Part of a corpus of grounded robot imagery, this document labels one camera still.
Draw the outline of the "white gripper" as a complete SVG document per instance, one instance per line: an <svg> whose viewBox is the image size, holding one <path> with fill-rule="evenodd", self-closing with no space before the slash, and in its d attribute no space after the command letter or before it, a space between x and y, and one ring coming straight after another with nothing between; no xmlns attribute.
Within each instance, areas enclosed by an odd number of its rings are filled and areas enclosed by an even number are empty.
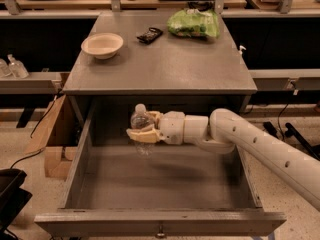
<svg viewBox="0 0 320 240"><path fill-rule="evenodd" d="M141 143L157 143L163 140L169 145L183 143L185 114L170 111L164 115L159 111L148 111L148 124L142 129L127 129L126 133L133 141Z"/></svg>

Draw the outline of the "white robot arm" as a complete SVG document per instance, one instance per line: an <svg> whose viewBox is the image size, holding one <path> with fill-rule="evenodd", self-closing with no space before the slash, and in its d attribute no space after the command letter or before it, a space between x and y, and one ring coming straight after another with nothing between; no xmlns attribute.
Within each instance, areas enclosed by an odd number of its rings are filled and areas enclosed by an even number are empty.
<svg viewBox="0 0 320 240"><path fill-rule="evenodd" d="M216 154L239 147L271 170L314 208L320 210L320 161L260 130L228 109L210 116L170 111L150 113L152 123L127 130L130 139L142 143L163 141L169 145L193 144Z"/></svg>

